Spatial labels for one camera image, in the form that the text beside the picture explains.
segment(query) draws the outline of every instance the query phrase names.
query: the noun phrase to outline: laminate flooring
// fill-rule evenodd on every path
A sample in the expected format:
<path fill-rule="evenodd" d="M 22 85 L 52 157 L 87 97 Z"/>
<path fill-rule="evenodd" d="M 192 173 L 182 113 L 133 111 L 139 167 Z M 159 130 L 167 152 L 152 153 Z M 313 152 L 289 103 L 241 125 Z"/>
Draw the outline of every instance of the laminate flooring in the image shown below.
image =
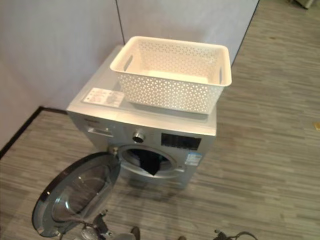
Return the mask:
<path fill-rule="evenodd" d="M 113 231 L 139 226 L 143 240 L 209 240 L 214 229 L 320 239 L 320 4 L 261 0 L 232 77 L 216 141 L 188 187 L 120 178 L 107 205 Z M 67 115 L 43 111 L 0 161 L 0 238 L 43 239 L 31 224 L 39 194 L 94 151 Z"/>

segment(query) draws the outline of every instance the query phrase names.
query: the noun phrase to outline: white basket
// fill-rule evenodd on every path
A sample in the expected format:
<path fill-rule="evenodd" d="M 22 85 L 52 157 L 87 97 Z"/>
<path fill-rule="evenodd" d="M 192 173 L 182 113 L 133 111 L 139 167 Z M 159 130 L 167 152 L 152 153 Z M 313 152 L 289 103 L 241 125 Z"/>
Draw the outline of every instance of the white basket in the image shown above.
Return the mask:
<path fill-rule="evenodd" d="M 210 114 L 231 67 L 225 46 L 134 36 L 110 65 L 127 101 Z"/>

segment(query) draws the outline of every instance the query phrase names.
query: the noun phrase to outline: washing machine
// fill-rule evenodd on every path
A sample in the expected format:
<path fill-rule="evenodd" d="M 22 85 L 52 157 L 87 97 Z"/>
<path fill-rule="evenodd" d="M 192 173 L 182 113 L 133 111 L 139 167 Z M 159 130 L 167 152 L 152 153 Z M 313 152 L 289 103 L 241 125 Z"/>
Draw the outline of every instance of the washing machine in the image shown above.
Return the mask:
<path fill-rule="evenodd" d="M 130 103 L 110 64 L 118 46 L 67 108 L 101 152 L 117 155 L 122 177 L 184 188 L 216 137 L 210 115 Z"/>
<path fill-rule="evenodd" d="M 216 137 L 210 115 L 126 101 L 110 64 L 116 47 L 73 99 L 67 112 L 97 152 L 63 170 L 44 189 L 32 213 L 43 237 L 63 236 L 83 224 L 81 239 L 110 236 L 104 207 L 118 176 L 184 188 Z"/>

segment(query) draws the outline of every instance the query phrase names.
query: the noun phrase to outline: sticker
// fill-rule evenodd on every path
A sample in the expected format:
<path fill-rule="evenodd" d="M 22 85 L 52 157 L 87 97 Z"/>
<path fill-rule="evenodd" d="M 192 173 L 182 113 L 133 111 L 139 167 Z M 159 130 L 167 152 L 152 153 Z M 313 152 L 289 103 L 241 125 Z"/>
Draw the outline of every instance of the sticker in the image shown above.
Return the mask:
<path fill-rule="evenodd" d="M 85 103 L 98 104 L 118 108 L 123 101 L 125 94 L 122 91 L 112 91 L 94 87 L 83 99 Z"/>
<path fill-rule="evenodd" d="M 202 159 L 202 154 L 197 152 L 190 152 L 185 160 L 186 165 L 198 166 Z"/>

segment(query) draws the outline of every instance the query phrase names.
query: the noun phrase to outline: white wall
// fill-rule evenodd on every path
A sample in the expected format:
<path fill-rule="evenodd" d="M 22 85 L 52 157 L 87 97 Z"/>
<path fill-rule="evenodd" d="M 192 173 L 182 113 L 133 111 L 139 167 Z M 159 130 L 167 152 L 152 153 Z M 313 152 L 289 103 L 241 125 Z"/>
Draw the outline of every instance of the white wall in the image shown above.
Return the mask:
<path fill-rule="evenodd" d="M 234 61 L 258 0 L 118 0 L 127 41 L 149 36 L 229 48 Z"/>
<path fill-rule="evenodd" d="M 0 59 L 0 149 L 38 108 L 39 99 Z"/>
<path fill-rule="evenodd" d="M 36 106 L 66 109 L 122 43 L 114 0 L 0 0 L 0 149 Z"/>

